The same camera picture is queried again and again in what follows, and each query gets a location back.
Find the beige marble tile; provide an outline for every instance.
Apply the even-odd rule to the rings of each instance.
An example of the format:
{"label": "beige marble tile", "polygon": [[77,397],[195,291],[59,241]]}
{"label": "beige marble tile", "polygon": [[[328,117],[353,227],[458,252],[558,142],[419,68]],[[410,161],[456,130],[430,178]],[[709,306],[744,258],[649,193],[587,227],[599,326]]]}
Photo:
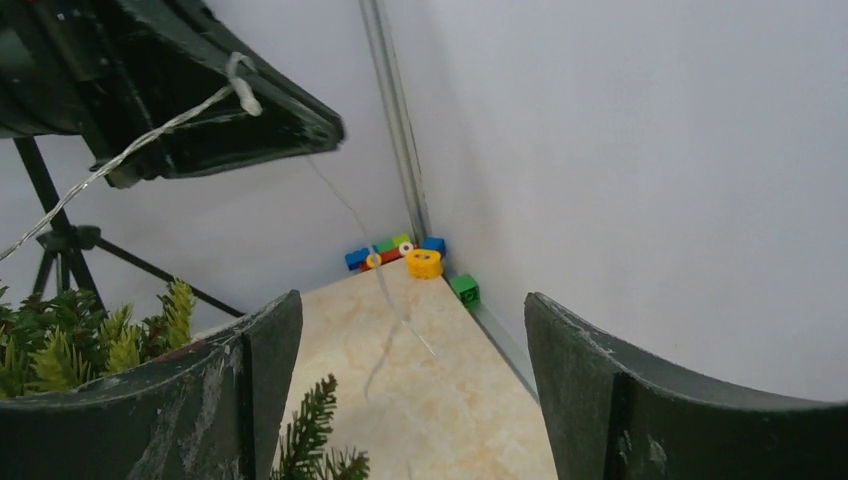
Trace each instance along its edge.
{"label": "beige marble tile", "polygon": [[367,450],[373,480],[556,479],[539,407],[447,283],[410,278],[402,260],[383,273],[395,304],[437,356],[397,328],[373,271],[306,294],[283,425],[303,393],[333,373],[330,443]]}

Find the artificial pine branch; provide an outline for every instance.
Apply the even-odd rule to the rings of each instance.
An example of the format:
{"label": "artificial pine branch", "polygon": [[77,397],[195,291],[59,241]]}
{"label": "artificial pine branch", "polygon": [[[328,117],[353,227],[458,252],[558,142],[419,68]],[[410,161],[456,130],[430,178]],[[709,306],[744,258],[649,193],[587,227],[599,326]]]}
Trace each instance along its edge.
{"label": "artificial pine branch", "polygon": [[29,387],[35,391],[67,392],[90,378],[88,362],[68,343],[58,326],[47,333],[45,348],[30,353],[30,357],[38,379],[30,382]]}
{"label": "artificial pine branch", "polygon": [[370,467],[364,452],[331,449],[324,453],[333,432],[338,382],[330,374],[306,393],[300,411],[280,439],[280,459],[270,480],[365,480]]}
{"label": "artificial pine branch", "polygon": [[[0,287],[0,298],[6,292]],[[131,324],[132,307],[107,317],[92,292],[67,290],[42,301],[30,296],[17,310],[0,303],[0,399],[72,390],[123,372],[191,341],[195,298],[179,280],[160,297],[163,313]]]}
{"label": "artificial pine branch", "polygon": [[109,345],[120,340],[121,332],[129,325],[130,318],[132,318],[132,305],[122,305],[100,325],[100,340],[104,347],[108,348]]}
{"label": "artificial pine branch", "polygon": [[366,480],[371,472],[368,455],[355,449],[343,452],[331,450],[324,454],[320,480]]}
{"label": "artificial pine branch", "polygon": [[0,400],[15,398],[24,394],[26,385],[26,355],[22,355],[15,345],[14,337],[3,335],[0,338],[4,352],[0,365]]}
{"label": "artificial pine branch", "polygon": [[162,301],[167,325],[168,348],[176,350],[191,341],[191,314],[195,305],[194,292],[189,284],[175,279],[168,285],[168,295]]}
{"label": "artificial pine branch", "polygon": [[104,375],[115,375],[141,365],[138,352],[141,331],[132,327],[134,325],[124,325],[118,339],[109,344],[109,358],[106,360]]}
{"label": "artificial pine branch", "polygon": [[306,393],[286,426],[286,436],[280,441],[280,479],[311,480],[318,478],[320,462],[327,438],[333,432],[330,422],[336,409],[336,377],[330,374]]}

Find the thin wire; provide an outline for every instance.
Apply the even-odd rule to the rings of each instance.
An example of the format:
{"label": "thin wire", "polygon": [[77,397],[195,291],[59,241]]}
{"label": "thin wire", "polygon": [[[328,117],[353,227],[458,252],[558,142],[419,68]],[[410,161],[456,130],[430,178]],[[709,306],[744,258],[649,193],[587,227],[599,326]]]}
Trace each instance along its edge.
{"label": "thin wire", "polygon": [[250,87],[246,86],[246,82],[244,82],[244,80],[242,80],[241,78],[235,76],[235,67],[239,62],[244,63],[251,69],[253,68],[253,64],[248,57],[245,57],[241,53],[234,52],[231,55],[230,61],[227,64],[227,77],[230,82],[228,85],[219,89],[200,105],[197,105],[196,107],[177,115],[176,117],[165,122],[162,126],[155,128],[145,133],[144,135],[138,137],[133,143],[131,143],[127,148],[125,148],[120,155],[106,162],[105,165],[100,167],[85,181],[74,185],[73,188],[71,188],[68,193],[66,193],[65,196],[59,201],[59,203],[57,203],[52,210],[47,212],[47,214],[44,215],[44,217],[39,220],[39,222],[36,223],[35,226],[32,227],[32,229],[26,232],[20,240],[18,240],[17,242],[12,244],[12,246],[4,250],[3,253],[0,253],[0,262],[8,258],[9,255],[15,253],[15,251],[21,248],[21,246],[29,239],[38,235],[38,233],[41,232],[41,230],[43,230],[44,227],[46,227],[47,224],[49,224],[50,221],[53,220],[53,218],[58,215],[63,208],[65,208],[65,205],[67,205],[71,200],[73,200],[77,195],[80,194],[80,192],[85,190],[94,181],[111,173],[119,165],[121,165],[121,163],[123,163],[123,161],[126,160],[127,157],[129,157],[131,154],[135,153],[137,150],[141,149],[148,143],[156,140],[157,138],[161,137],[162,135],[165,135],[166,133],[170,133],[170,131],[174,127],[191,120],[192,118],[203,113],[212,105],[220,102],[221,100],[226,98],[227,95],[232,93],[234,88],[238,88],[237,93],[239,94],[239,97],[242,99],[242,101],[248,99],[252,100],[253,102],[256,102],[256,99],[253,97],[253,93],[250,91]]}
{"label": "thin wire", "polygon": [[[356,220],[357,225],[359,225],[359,229],[362,231],[362,236],[365,237],[365,245],[368,246],[368,251],[370,252],[371,258],[376,258],[377,253],[374,252],[374,247],[373,247],[373,243],[371,241],[371,236],[368,234],[368,229],[365,227],[365,224],[362,222],[362,219],[359,217],[359,214],[356,213],[356,210],[353,207],[350,206],[350,204],[347,202],[347,200],[345,200],[344,196],[341,193],[339,193],[339,191],[336,189],[335,185],[333,185],[333,182],[331,182],[326,176],[324,176],[323,173],[321,173],[321,170],[319,170],[318,166],[315,165],[315,160],[311,156],[307,156],[306,161],[312,167],[312,170],[315,170],[315,173],[318,174],[319,177],[321,177],[321,180],[323,180],[324,183],[327,184],[327,186],[330,188],[330,191],[333,192],[333,195],[335,195],[336,198],[339,199],[339,201],[342,203],[342,205],[344,205],[348,210],[350,210],[350,213],[353,215],[353,218]],[[427,340],[425,340],[424,337],[422,337],[415,330],[415,327],[412,326],[412,322],[410,321],[409,317],[405,313],[401,313],[400,310],[395,305],[394,300],[392,300],[392,296],[391,296],[391,294],[389,294],[389,287],[386,284],[386,278],[383,275],[382,268],[380,268],[381,265],[379,264],[379,262],[374,262],[374,265],[375,265],[374,270],[377,273],[377,281],[380,283],[380,289],[383,291],[383,296],[386,297],[386,303],[388,303],[389,307],[391,307],[392,312],[394,312],[394,314],[395,314],[395,317],[397,317],[399,322],[406,325],[409,328],[409,330],[416,337],[418,337],[418,340],[420,340],[421,343],[423,343],[424,346],[427,347],[427,350],[430,351],[430,354],[435,357],[436,352],[433,351],[433,347],[431,347],[430,344],[427,343]]]}

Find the white wall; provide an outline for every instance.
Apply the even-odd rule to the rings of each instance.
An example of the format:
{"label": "white wall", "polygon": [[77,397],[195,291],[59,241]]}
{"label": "white wall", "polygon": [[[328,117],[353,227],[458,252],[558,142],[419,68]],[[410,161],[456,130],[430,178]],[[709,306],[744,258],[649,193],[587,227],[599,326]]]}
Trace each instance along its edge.
{"label": "white wall", "polygon": [[848,3],[386,1],[434,231],[684,366],[848,398]]}
{"label": "white wall", "polygon": [[[410,229],[368,40],[356,2],[210,0],[218,18],[283,74],[339,112],[348,139],[316,156],[318,167],[379,238]],[[90,153],[78,138],[39,139],[60,193],[87,175]],[[0,244],[17,240],[43,213],[11,140],[0,141]],[[104,237],[199,288],[250,310],[292,289],[346,275],[344,254],[362,234],[303,159],[204,179],[157,180],[129,190],[99,182],[68,207],[71,221],[103,227]],[[32,241],[0,263],[17,302],[31,288],[40,247]],[[161,281],[104,253],[87,254],[107,306],[157,307]],[[228,317],[202,305],[196,327]]]}

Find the yellow lego piece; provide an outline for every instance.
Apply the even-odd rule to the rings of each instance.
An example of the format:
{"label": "yellow lego piece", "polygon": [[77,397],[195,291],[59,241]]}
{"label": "yellow lego piece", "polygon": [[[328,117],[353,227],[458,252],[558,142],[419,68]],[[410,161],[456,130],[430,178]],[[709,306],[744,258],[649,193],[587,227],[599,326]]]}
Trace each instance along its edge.
{"label": "yellow lego piece", "polygon": [[415,249],[404,258],[409,275],[412,277],[431,279],[439,278],[444,273],[442,254],[435,250]]}
{"label": "yellow lego piece", "polygon": [[368,255],[368,257],[365,258],[365,265],[368,265],[368,268],[376,268],[378,265],[382,264],[383,257],[381,257],[379,253],[375,253],[374,255]]}

